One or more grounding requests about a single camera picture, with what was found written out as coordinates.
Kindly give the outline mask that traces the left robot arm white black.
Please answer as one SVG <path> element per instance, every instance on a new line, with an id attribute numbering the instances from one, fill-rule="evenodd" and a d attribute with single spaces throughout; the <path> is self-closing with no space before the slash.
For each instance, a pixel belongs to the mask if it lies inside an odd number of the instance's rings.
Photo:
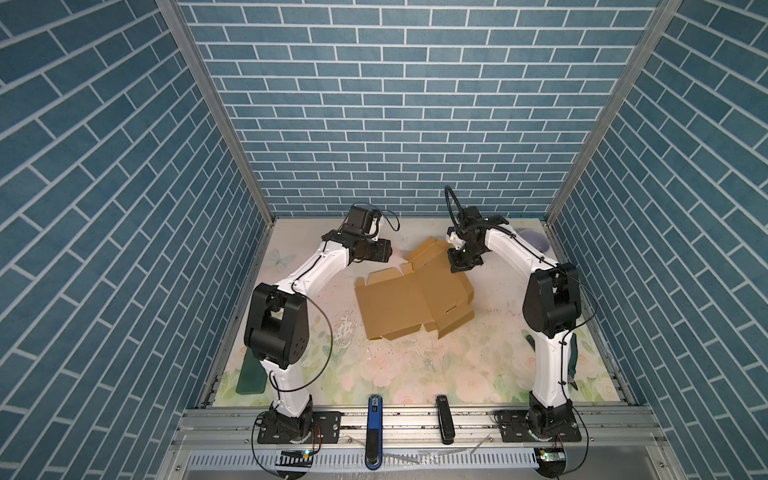
<path id="1" fill-rule="evenodd" d="M 299 443 L 319 429 L 313 425 L 313 400 L 300 365 L 310 340 L 309 313 L 316 295 L 353 263 L 386 263 L 391 242 L 380 237 L 387 214 L 367 203 L 353 204 L 335 229 L 322 235 L 317 250 L 296 270 L 274 284 L 252 291 L 244 345 L 266 372 L 276 394 L 267 412 L 268 428 Z"/>

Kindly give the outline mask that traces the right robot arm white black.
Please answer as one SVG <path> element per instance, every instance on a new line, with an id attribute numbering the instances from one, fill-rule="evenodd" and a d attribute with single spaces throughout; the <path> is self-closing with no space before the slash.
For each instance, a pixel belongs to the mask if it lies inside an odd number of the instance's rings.
<path id="1" fill-rule="evenodd" d="M 484 216 L 463 207 L 450 186 L 444 187 L 452 225 L 447 229 L 448 259 L 453 273 L 483 264 L 493 252 L 527 279 L 522 315 L 533 332 L 535 376 L 529 394 L 527 429 L 541 441 L 579 441 L 580 428 L 568 392 L 568 361 L 575 330 L 582 324 L 581 282 L 571 263 L 559 263 L 535 249 L 501 216 Z"/>

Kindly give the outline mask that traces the brown cardboard paper box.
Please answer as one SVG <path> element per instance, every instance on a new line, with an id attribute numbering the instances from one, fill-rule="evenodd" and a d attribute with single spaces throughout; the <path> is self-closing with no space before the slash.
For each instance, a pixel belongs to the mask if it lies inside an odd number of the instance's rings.
<path id="1" fill-rule="evenodd" d="M 422 329 L 439 339 L 475 318 L 474 288 L 454 273 L 451 245 L 429 238 L 405 255 L 405 263 L 355 282 L 355 294 L 369 340 L 396 340 Z"/>

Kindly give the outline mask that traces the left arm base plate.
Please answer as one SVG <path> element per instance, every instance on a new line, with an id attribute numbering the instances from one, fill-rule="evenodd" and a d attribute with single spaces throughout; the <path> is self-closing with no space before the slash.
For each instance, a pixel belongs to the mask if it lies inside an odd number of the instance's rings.
<path id="1" fill-rule="evenodd" d="M 311 416 L 288 417 L 269 410 L 257 417 L 254 437 L 258 444 L 336 444 L 340 424 L 339 411 L 315 411 Z"/>

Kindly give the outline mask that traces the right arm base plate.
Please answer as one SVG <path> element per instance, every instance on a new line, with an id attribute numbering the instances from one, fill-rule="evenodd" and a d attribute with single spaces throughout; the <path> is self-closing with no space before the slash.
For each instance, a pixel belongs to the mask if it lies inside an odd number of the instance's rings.
<path id="1" fill-rule="evenodd" d="M 492 419 L 504 443 L 580 442 L 582 433 L 573 413 L 552 416 L 536 409 L 496 410 Z"/>

